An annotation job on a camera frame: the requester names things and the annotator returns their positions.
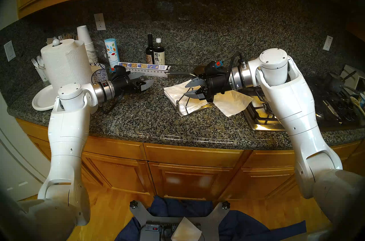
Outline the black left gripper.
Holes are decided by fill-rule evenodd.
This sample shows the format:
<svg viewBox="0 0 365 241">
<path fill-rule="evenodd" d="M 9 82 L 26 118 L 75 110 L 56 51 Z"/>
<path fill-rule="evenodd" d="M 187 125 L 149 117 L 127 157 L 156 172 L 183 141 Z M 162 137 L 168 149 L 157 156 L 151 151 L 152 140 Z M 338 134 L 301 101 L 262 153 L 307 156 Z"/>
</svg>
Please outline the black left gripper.
<svg viewBox="0 0 365 241">
<path fill-rule="evenodd" d="M 122 94 L 140 94 L 149 89 L 154 80 L 143 80 L 139 77 L 144 76 L 143 72 L 135 72 L 129 74 L 129 79 L 118 78 L 114 80 L 114 96 L 120 96 Z"/>
</svg>

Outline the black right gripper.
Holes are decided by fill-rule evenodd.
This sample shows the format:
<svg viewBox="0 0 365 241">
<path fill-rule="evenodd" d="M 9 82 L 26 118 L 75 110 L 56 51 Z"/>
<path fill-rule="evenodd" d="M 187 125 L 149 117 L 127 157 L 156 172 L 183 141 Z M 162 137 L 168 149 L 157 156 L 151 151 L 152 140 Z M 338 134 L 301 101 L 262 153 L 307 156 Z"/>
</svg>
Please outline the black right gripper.
<svg viewBox="0 0 365 241">
<path fill-rule="evenodd" d="M 233 90 L 230 76 L 228 77 L 228 83 L 226 84 L 226 76 L 225 74 L 216 74 L 208 76 L 206 73 L 203 73 L 204 79 L 202 78 L 194 78 L 189 83 L 185 85 L 185 87 L 197 87 L 203 86 L 203 92 L 199 90 L 189 90 L 184 95 L 188 98 L 192 99 L 204 99 L 207 102 L 213 102 L 214 96 L 219 93 L 225 93 L 226 91 Z"/>
</svg>

